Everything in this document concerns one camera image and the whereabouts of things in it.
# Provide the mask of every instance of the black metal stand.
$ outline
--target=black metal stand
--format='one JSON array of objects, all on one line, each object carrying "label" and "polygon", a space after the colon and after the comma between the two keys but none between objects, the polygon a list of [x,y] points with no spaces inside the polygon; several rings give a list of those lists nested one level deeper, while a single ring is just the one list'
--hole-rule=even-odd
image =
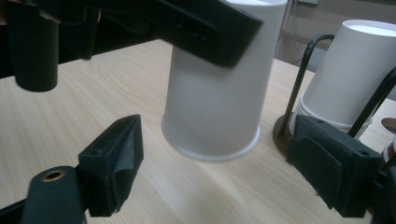
[{"label": "black metal stand", "polygon": [[381,164],[382,157],[354,137],[395,86],[396,67],[382,80],[348,134],[323,120],[300,115],[294,134],[290,132],[292,109],[315,45],[333,39],[334,35],[318,35],[307,46],[285,115],[273,129],[274,141],[329,208],[343,217],[362,217],[369,208],[374,213],[372,223],[395,223],[396,157]]},{"label": "black metal stand", "polygon": [[[305,49],[304,56],[302,58],[301,66],[297,74],[297,78],[294,82],[294,87],[291,92],[291,96],[289,99],[288,106],[286,108],[286,112],[284,116],[280,117],[275,124],[273,130],[273,138],[276,143],[276,147],[278,150],[284,155],[287,156],[287,145],[289,140],[291,139],[292,134],[290,130],[287,128],[290,124],[290,117],[292,114],[292,109],[297,99],[298,92],[300,90],[301,84],[304,79],[304,75],[306,72],[306,67],[308,66],[309,60],[311,59],[312,53],[314,51],[315,45],[322,40],[333,40],[334,35],[318,35],[311,40],[308,46]],[[364,122],[369,118],[371,114],[374,114],[376,110],[381,106],[384,100],[387,98],[389,93],[392,91],[394,86],[396,85],[396,67],[393,68],[382,80],[378,88],[375,90],[375,93],[370,98],[367,105],[363,108],[358,118],[355,120],[352,128],[349,130],[348,135],[355,137],[358,131],[361,129],[361,126]],[[391,162],[396,164],[396,158],[391,159]]]}]

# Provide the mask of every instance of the white paper cup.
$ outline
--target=white paper cup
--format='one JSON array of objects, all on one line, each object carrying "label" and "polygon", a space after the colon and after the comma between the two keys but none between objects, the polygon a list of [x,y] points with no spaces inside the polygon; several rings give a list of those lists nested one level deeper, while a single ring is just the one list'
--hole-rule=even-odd
[{"label": "white paper cup", "polygon": [[233,68],[174,48],[163,134],[183,154],[227,161],[254,148],[286,0],[230,0],[264,24]]},{"label": "white paper cup", "polygon": [[395,24],[344,21],[304,93],[304,105],[333,123],[352,125],[395,59]]},{"label": "white paper cup", "polygon": [[[344,133],[348,133],[349,130],[352,128],[353,124],[341,124],[341,123],[337,123],[337,122],[333,122],[331,120],[328,120],[326,118],[323,118],[315,113],[313,113],[312,111],[309,110],[308,107],[306,107],[306,105],[304,104],[304,93],[302,94],[302,96],[300,97],[300,101],[298,102],[296,109],[290,119],[290,132],[293,133],[294,131],[294,125],[295,125],[295,120],[296,120],[296,116],[297,115],[306,115],[309,117],[313,117],[316,119],[322,119],[323,121],[328,122],[329,124],[331,124],[333,127],[339,129],[340,131],[344,132]],[[361,135],[364,133],[364,131],[368,128],[368,126],[373,122],[373,118],[370,117],[368,118],[363,125],[361,125],[361,129],[358,131],[358,133],[355,135],[355,138],[360,138]]]}]

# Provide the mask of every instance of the wooden table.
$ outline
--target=wooden table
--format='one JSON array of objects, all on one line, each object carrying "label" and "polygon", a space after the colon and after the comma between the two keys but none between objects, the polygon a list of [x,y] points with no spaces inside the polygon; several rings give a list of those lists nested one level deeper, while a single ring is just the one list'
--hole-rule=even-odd
[{"label": "wooden table", "polygon": [[[21,90],[13,77],[0,80],[0,207],[26,197],[41,171],[76,166],[78,153],[116,119],[140,114],[145,159],[130,198],[113,217],[89,223],[370,222],[370,214],[342,218],[329,210],[275,148],[271,132],[290,97],[293,65],[274,61],[260,142],[246,156],[205,163],[172,149],[161,130],[171,52],[154,41],[61,64],[58,87],[46,93]],[[361,141],[381,151],[392,135],[380,120],[394,111],[386,101]]]}]

